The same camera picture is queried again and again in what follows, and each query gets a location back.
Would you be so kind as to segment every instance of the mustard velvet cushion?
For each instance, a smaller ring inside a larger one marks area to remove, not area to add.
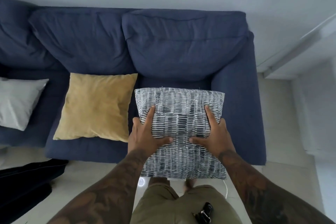
[[[70,74],[54,140],[101,137],[127,142],[128,106],[138,74]]]

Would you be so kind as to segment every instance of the tattooed arm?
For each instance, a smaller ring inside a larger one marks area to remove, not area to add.
[[[130,222],[144,163],[160,146],[173,140],[169,137],[155,139],[152,136],[154,110],[154,106],[150,108],[144,124],[138,118],[133,119],[127,156],[103,179],[71,200],[48,224]]]
[[[193,137],[190,141],[207,148],[225,166],[253,224],[334,223],[313,206],[272,183],[239,157],[225,120],[221,119],[217,124],[209,107],[206,106],[205,111],[211,125],[210,136],[206,139]]]

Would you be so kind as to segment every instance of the couch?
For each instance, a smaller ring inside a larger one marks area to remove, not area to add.
[[[0,0],[0,76],[50,79],[27,129],[0,127],[0,144],[45,147],[49,158],[119,162],[127,143],[53,135],[70,73],[138,73],[135,88],[224,92],[222,116],[237,153],[264,165],[253,38],[243,12],[39,7]],[[137,115],[133,95],[129,130]]]

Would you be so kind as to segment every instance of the olive green shorts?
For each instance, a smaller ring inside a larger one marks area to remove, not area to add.
[[[199,213],[206,202],[213,206],[211,224],[241,224],[235,210],[214,187],[197,186],[179,197],[172,187],[163,183],[146,189],[130,223],[197,223],[193,214]]]

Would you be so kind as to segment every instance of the striped black and white pillow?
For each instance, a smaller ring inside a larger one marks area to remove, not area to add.
[[[189,142],[193,136],[208,137],[210,125],[204,106],[208,105],[219,122],[224,93],[209,90],[142,88],[135,90],[142,123],[155,105],[152,134],[155,138],[171,136],[174,141],[158,149],[146,161],[145,177],[226,179],[224,166],[204,147]]]

